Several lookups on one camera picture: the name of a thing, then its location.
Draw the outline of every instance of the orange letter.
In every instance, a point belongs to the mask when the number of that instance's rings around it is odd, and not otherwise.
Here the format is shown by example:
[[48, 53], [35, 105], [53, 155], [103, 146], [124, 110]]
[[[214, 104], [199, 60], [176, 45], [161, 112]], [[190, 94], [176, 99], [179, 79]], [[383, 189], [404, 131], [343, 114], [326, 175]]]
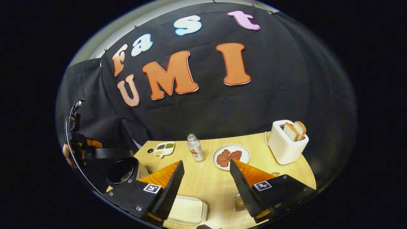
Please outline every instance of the orange letter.
[[223, 54], [226, 65], [226, 85], [247, 84], [251, 78], [245, 72], [242, 50], [245, 46], [239, 43], [225, 43], [216, 46], [216, 50]]
[[124, 68], [124, 66], [120, 63], [125, 60], [125, 53], [124, 50], [127, 49], [127, 44], [124, 44], [119, 51], [114, 54], [112, 60], [114, 63], [114, 76], [117, 76]]
[[137, 106], [140, 102], [140, 98], [138, 97], [137, 89], [134, 85], [133, 79], [133, 74], [126, 77], [126, 82], [129, 84], [131, 92], [133, 93], [132, 99], [130, 99], [129, 95], [127, 94], [127, 91], [125, 89], [125, 82], [122, 80], [117, 84], [117, 88], [119, 88], [120, 93], [122, 93], [123, 99], [129, 106]]
[[175, 92], [185, 94], [198, 90], [198, 84], [192, 80], [188, 66], [188, 51], [180, 51], [170, 56], [167, 71], [161, 68], [156, 62], [150, 62], [143, 67], [143, 72], [147, 74], [151, 87], [151, 99], [164, 98], [164, 93], [158, 88], [158, 84], [164, 89], [167, 95], [173, 94], [174, 79], [177, 83]]

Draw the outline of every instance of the bottle label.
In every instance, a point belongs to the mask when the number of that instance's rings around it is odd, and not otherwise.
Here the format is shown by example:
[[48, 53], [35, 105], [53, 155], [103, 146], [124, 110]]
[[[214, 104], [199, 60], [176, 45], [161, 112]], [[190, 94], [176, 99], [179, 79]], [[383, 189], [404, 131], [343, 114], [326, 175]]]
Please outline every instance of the bottle label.
[[195, 161], [201, 161], [203, 159], [201, 146], [190, 148], [189, 151], [191, 151], [192, 156], [194, 157]]

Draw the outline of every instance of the letter s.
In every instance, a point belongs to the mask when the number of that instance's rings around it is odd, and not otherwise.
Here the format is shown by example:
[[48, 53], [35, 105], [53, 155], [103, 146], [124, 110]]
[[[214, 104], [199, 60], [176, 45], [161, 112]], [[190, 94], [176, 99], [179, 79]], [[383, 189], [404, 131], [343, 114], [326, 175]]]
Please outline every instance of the letter s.
[[195, 33], [200, 30], [202, 24], [198, 22], [201, 20], [199, 16], [192, 15], [184, 18], [180, 18], [174, 22], [174, 27], [178, 28], [175, 33], [178, 36], [183, 36], [185, 34]]

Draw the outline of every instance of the white plate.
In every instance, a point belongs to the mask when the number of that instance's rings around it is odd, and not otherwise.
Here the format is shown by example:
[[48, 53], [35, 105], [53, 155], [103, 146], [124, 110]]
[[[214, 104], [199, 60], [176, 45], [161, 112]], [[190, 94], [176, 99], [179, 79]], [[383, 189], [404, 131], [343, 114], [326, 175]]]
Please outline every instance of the white plate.
[[222, 167], [216, 162], [216, 159], [218, 159], [218, 155], [221, 154], [225, 149], [229, 150], [230, 153], [240, 150], [240, 151], [242, 151], [242, 156], [240, 157], [239, 161], [246, 163], [246, 164], [250, 161], [250, 156], [251, 156], [250, 151], [246, 147], [239, 145], [239, 144], [223, 145], [223, 146], [219, 147], [217, 150], [215, 150], [215, 152], [213, 153], [213, 156], [212, 156], [212, 162], [215, 164], [216, 167], [218, 167], [221, 170], [230, 171], [230, 162], [227, 167]]
[[[171, 147], [171, 148], [165, 148], [166, 146], [167, 146], [167, 144], [173, 144], [173, 146]], [[158, 150], [157, 148], [160, 146], [160, 145], [164, 145], [164, 149], [160, 149], [160, 150]], [[174, 151], [174, 147], [175, 147], [175, 142], [173, 142], [173, 141], [169, 141], [169, 142], [163, 142], [163, 143], [160, 143], [160, 144], [158, 144], [156, 147], [155, 147], [155, 150], [154, 150], [154, 155], [156, 155], [156, 156], [160, 156], [160, 158], [162, 158], [162, 157], [164, 157], [165, 155], [170, 155], [170, 154], [172, 154], [173, 153], [173, 151]]]

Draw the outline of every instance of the plastic bottle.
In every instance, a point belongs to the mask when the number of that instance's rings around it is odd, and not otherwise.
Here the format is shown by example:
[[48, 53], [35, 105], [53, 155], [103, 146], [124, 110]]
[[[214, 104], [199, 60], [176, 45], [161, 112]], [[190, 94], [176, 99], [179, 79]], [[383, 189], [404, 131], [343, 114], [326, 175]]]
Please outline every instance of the plastic bottle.
[[194, 134], [188, 134], [187, 138], [188, 148], [191, 151], [192, 157], [196, 162], [202, 162], [205, 160], [205, 155], [202, 152], [199, 139]]

